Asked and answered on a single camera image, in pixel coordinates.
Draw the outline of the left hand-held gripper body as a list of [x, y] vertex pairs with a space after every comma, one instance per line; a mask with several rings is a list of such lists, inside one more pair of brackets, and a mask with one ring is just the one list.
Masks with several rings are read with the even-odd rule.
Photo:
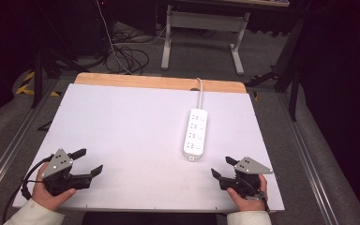
[[70, 173], [73, 161], [63, 148], [58, 149], [50, 159], [48, 167], [42, 174], [42, 182], [53, 196], [71, 188], [85, 189], [90, 187], [91, 180], [88, 178], [88, 174], [72, 175]]

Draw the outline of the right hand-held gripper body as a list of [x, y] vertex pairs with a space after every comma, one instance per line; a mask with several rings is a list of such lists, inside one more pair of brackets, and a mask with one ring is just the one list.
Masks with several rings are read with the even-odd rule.
[[223, 177], [218, 181], [221, 190], [234, 189], [242, 198], [249, 200], [262, 200], [263, 192], [260, 190], [260, 174], [272, 174], [273, 170], [265, 167], [251, 157], [244, 157], [237, 160], [233, 166], [235, 177]]

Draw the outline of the person's left hand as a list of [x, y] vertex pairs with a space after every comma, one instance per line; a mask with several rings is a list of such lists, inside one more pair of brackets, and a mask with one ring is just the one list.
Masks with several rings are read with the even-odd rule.
[[42, 182], [42, 174], [44, 173], [48, 165], [48, 162], [43, 163], [37, 172], [36, 183], [33, 187], [32, 199], [34, 202], [38, 203], [44, 208], [51, 211], [56, 211], [63, 203], [68, 201], [76, 193], [76, 189], [71, 188], [57, 196], [53, 196], [45, 188], [45, 185]]

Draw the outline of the person's right hand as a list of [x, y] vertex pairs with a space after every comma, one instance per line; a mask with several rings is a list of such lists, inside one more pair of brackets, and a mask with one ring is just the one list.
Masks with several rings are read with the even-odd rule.
[[[267, 194], [267, 181], [265, 177], [260, 174], [259, 179], [261, 182], [260, 190], [263, 192], [264, 197], [268, 200]], [[242, 198], [234, 189], [227, 188], [226, 191], [228, 192], [230, 198], [237, 206], [238, 210], [241, 212], [246, 211], [265, 211], [265, 203], [263, 200], [247, 200]]]

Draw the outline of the white power strip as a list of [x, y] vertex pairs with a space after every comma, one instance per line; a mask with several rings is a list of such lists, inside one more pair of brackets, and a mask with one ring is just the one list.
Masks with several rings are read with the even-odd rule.
[[202, 157], [207, 127], [207, 111], [192, 109], [187, 122], [183, 156], [189, 161]]

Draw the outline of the white board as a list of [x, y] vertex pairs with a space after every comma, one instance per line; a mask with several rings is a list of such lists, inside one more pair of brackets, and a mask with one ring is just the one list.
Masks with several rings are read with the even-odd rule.
[[[207, 111], [202, 157], [183, 146], [192, 109]], [[232, 212], [211, 170], [232, 177], [225, 157], [271, 161], [249, 95], [72, 84], [36, 158], [63, 148], [87, 153], [72, 173], [102, 165], [88, 189], [66, 202], [73, 210]]]

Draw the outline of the yellow black floor tape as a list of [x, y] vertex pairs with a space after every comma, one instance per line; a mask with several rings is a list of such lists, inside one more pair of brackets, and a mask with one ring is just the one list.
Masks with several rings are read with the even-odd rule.
[[16, 94], [25, 94], [25, 95], [31, 95], [33, 96], [35, 94], [35, 91], [28, 88], [28, 85], [30, 84], [31, 80], [34, 78], [35, 72], [30, 71], [22, 80], [22, 83], [20, 87], [17, 89]]

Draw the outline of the black metal stand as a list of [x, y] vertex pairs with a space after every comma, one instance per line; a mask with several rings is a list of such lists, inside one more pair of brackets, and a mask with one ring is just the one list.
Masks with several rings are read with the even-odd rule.
[[277, 82], [274, 85], [274, 89], [277, 93], [284, 93], [287, 88], [291, 86], [292, 88], [288, 111], [293, 121], [296, 120], [296, 101], [300, 83], [300, 75], [297, 66], [299, 60], [296, 55], [296, 47], [300, 34], [302, 33], [304, 23], [304, 19], [297, 20], [288, 36], [287, 41], [285, 42], [277, 62], [273, 65], [272, 70], [261, 77], [256, 77], [246, 83], [246, 87], [253, 87], [260, 83], [264, 83], [269, 79], [277, 77]]

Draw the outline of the black tripod stand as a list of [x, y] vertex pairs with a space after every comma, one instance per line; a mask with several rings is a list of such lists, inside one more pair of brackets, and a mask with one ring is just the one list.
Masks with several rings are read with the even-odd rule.
[[35, 54], [35, 76], [34, 76], [34, 99], [32, 109], [35, 109], [43, 97], [43, 72], [46, 72], [49, 79], [58, 79], [61, 76], [58, 61], [61, 61], [72, 70], [87, 72], [87, 69], [76, 64], [59, 51], [48, 48], [39, 48]]

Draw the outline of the white-framed desk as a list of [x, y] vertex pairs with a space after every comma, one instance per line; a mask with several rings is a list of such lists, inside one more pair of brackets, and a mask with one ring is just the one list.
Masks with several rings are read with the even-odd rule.
[[227, 3], [240, 3], [248, 7], [241, 16], [228, 16], [218, 14], [206, 14], [197, 12], [174, 11], [173, 5], [169, 4], [166, 10], [165, 42], [163, 47], [161, 68], [167, 70], [170, 64], [171, 54], [171, 29], [190, 28], [207, 29], [225, 32], [236, 32], [237, 38], [229, 45], [233, 64], [239, 76], [244, 74], [244, 69], [239, 56], [239, 48], [247, 29], [249, 16], [252, 9], [287, 9], [288, 0], [224, 0]]

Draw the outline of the aluminium floor rail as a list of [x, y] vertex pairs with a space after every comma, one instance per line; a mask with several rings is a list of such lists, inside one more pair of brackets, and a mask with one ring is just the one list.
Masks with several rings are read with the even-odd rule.
[[285, 112], [288, 124], [291, 127], [292, 135], [295, 138], [297, 145], [297, 152], [300, 157], [301, 163], [307, 175], [310, 187], [312, 189], [313, 195], [316, 199], [316, 202], [320, 208], [322, 218], [325, 225], [338, 225], [338, 219], [334, 214], [333, 207], [328, 200], [327, 193], [324, 189], [322, 180], [317, 173], [315, 165], [312, 161], [312, 158], [308, 152], [307, 145], [302, 137], [299, 126], [289, 113], [289, 105], [286, 99], [286, 96], [283, 94], [277, 94], [277, 98], [280, 102], [280, 105]]
[[0, 183], [57, 83], [49, 79], [43, 84], [41, 100], [35, 107], [33, 96], [18, 95], [0, 109]]

